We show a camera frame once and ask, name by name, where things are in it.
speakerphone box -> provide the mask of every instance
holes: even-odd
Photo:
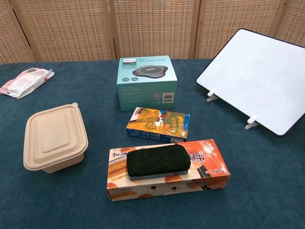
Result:
[[[117,89],[121,111],[175,108],[177,77],[169,56],[121,58]]]

product box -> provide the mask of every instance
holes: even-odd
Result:
[[[176,105],[177,77],[169,56],[121,58],[117,88],[121,111]]]
[[[131,181],[126,158],[130,151],[164,145],[111,149],[107,177],[107,195],[111,201],[224,188],[230,173],[214,140],[181,142],[191,161],[188,173],[173,177],[159,177]]]
[[[190,115],[136,107],[126,127],[129,136],[165,143],[185,142]]]

wet wipes pack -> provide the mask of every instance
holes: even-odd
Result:
[[[7,94],[16,99],[21,99],[35,91],[39,86],[48,81],[54,72],[52,69],[30,68],[21,72],[15,79],[6,82],[0,88],[0,94]]]

white board surface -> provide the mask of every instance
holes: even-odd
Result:
[[[284,135],[305,113],[305,48],[240,29],[196,82]]]

table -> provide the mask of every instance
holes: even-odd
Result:
[[[0,66],[0,85],[30,67],[55,75],[17,100],[0,95],[0,228],[305,228],[305,119],[279,137],[222,100],[207,103],[195,82],[211,60],[172,60],[177,112],[191,115],[188,140],[214,139],[232,176],[225,189],[110,202],[110,148],[159,142],[127,136],[118,61],[37,62]],[[23,167],[27,119],[77,102],[89,146],[82,163],[54,174]]]

